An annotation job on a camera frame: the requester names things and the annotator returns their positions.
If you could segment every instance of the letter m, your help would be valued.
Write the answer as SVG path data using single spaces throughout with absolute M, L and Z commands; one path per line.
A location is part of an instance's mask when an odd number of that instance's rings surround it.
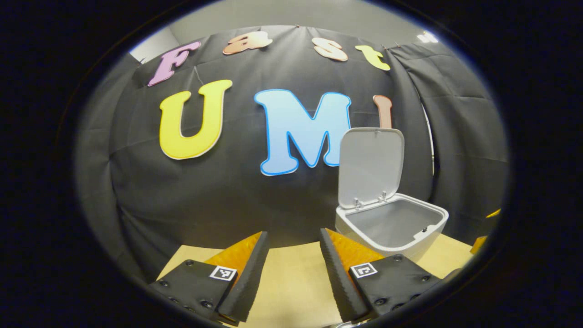
M 297 169 L 299 161 L 290 153 L 289 140 L 293 141 L 304 162 L 313 168 L 328 137 L 324 163 L 329 166 L 340 164 L 340 140 L 350 129 L 350 98 L 336 92 L 324 93 L 314 117 L 288 90 L 260 91 L 255 95 L 255 101 L 264 107 L 267 125 L 268 155 L 261 163 L 261 173 L 284 175 Z

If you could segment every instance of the white lid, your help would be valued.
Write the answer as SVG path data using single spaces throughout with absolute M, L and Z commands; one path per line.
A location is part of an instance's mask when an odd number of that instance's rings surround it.
M 338 203 L 354 208 L 393 196 L 401 182 L 405 139 L 396 129 L 352 128 L 340 142 Z

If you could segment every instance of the white trash bin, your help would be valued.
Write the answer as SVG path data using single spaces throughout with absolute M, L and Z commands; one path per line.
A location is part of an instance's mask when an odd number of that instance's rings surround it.
M 376 252 L 418 260 L 443 230 L 446 210 L 396 193 L 405 139 L 396 129 L 352 128 L 340 143 L 336 230 Z

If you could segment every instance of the yellow letter u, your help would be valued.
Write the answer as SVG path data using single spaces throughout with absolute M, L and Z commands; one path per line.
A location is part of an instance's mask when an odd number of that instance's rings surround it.
M 199 157 L 216 144 L 223 128 L 223 96 L 233 85 L 231 80 L 207 83 L 198 90 L 204 95 L 202 126 L 197 134 L 185 137 L 181 131 L 182 110 L 190 98 L 190 91 L 171 95 L 160 103 L 160 147 L 166 156 L 173 159 Z

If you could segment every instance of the lid hinge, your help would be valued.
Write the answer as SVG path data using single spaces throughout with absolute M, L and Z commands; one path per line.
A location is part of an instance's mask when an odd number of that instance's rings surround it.
M 380 196 L 378 196 L 378 202 L 382 203 L 386 200 L 387 200 L 387 192 L 383 190 L 382 194 Z

